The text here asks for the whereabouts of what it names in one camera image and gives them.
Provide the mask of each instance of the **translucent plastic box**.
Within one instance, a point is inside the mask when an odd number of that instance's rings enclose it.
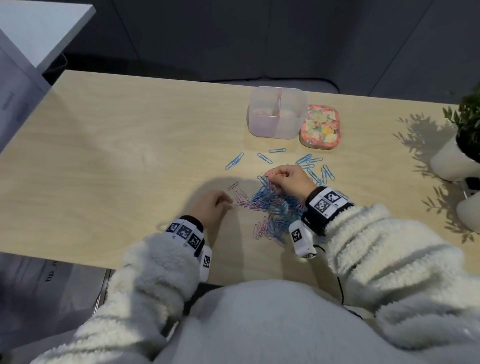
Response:
[[[265,138],[293,139],[307,117],[307,94],[296,88],[260,86],[252,91],[248,129]]]

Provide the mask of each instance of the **green plant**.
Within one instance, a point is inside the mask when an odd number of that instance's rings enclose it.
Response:
[[[444,116],[458,128],[458,147],[480,163],[480,83],[473,88],[473,94],[462,99],[458,111],[444,108]]]

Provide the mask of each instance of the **table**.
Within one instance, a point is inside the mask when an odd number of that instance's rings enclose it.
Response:
[[[340,145],[320,151],[298,139],[251,135],[251,91],[66,71],[0,155],[0,251],[117,269],[134,241],[162,231],[199,194],[235,182],[248,196],[256,192],[257,176],[271,167],[257,153],[274,165],[313,153],[334,173],[331,187],[357,204],[384,203],[396,218],[427,224],[463,249],[469,272],[480,273],[479,238],[454,214],[460,189],[422,175],[454,133],[443,105],[308,93],[309,103],[340,114]],[[287,152],[269,154],[273,148]],[[240,152],[241,162],[225,170]],[[208,234],[209,282],[289,279],[338,296],[321,259],[302,261],[291,245],[253,238],[263,216],[238,207]]]
[[[88,4],[0,0],[0,29],[43,73],[94,14]]]

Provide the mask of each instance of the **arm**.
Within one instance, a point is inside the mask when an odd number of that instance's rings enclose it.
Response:
[[[43,363],[150,363],[166,345],[167,320],[181,318],[183,304],[199,283],[198,254],[203,228],[222,219],[231,199],[221,191],[201,197],[190,212],[163,234],[135,244],[112,277],[107,302],[75,333],[72,341],[35,361]]]
[[[330,189],[299,166],[267,174],[307,206],[302,220],[325,233],[328,265],[349,304],[374,312],[386,340],[403,349],[480,342],[480,279],[463,270],[459,248],[419,222],[391,218],[383,205],[342,201],[321,212],[316,202]]]

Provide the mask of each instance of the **plant pot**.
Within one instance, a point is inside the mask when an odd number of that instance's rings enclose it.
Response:
[[[480,233],[480,192],[460,202],[456,214],[467,228]]]
[[[457,144],[457,136],[443,146],[430,161],[432,171],[447,181],[460,181],[466,177],[480,177],[480,163],[469,158]]]

